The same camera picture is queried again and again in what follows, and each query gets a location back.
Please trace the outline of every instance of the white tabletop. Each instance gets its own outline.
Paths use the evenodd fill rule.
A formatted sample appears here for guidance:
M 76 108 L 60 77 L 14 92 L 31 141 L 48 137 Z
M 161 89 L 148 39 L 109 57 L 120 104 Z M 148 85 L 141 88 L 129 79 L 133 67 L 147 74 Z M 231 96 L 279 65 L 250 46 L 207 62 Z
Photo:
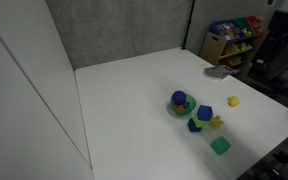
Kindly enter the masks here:
M 286 107 L 233 77 L 208 79 L 209 66 L 175 48 L 78 69 L 95 180 L 235 179 L 288 137 Z M 167 110 L 176 90 L 212 106 L 225 124 L 189 132 L 189 117 Z M 238 107 L 227 105 L 232 95 Z M 232 145 L 222 155 L 210 147 L 219 136 Z

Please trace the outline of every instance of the blue ball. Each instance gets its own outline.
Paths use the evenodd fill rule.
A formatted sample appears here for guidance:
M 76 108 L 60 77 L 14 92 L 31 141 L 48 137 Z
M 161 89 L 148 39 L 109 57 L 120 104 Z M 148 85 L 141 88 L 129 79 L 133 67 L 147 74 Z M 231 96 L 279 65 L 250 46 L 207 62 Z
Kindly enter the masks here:
M 183 105 L 186 102 L 186 94 L 183 91 L 175 91 L 172 100 L 176 105 Z

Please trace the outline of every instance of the gray wall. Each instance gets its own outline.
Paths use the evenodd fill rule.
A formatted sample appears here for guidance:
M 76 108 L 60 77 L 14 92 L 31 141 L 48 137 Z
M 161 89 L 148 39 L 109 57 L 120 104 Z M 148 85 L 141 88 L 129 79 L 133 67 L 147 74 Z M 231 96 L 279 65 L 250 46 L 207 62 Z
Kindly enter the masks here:
M 47 0 L 47 3 L 76 69 L 181 46 L 191 1 Z M 212 21 L 249 15 L 270 18 L 274 8 L 265 2 L 196 0 L 188 49 L 199 53 Z

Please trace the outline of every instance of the blue block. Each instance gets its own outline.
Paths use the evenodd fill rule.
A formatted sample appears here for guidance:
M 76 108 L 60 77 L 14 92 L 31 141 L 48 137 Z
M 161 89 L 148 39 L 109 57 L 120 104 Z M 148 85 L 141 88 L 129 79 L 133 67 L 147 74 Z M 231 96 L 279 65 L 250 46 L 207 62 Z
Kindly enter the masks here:
M 202 128 L 197 128 L 194 124 L 194 121 L 193 119 L 191 118 L 189 121 L 188 121 L 188 129 L 191 131 L 191 132 L 200 132 L 202 130 Z
M 210 121 L 213 117 L 212 107 L 200 105 L 197 111 L 197 116 L 201 121 Z

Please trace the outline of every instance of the green block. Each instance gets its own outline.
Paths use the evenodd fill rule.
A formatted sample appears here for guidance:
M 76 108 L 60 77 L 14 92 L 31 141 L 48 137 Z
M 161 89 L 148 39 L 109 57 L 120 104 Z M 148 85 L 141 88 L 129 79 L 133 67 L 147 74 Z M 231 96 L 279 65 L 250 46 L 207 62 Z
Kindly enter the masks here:
M 227 151 L 231 147 L 231 144 L 221 136 L 212 142 L 211 147 L 214 149 L 216 154 L 220 155 Z
M 193 122 L 194 122 L 194 124 L 195 124 L 195 126 L 196 126 L 197 128 L 206 127 L 206 126 L 208 126 L 208 124 L 210 123 L 210 122 L 208 122 L 208 121 L 201 121 L 201 120 L 199 120 L 196 113 L 194 114 L 194 116 L 193 116 L 192 119 L 193 119 Z

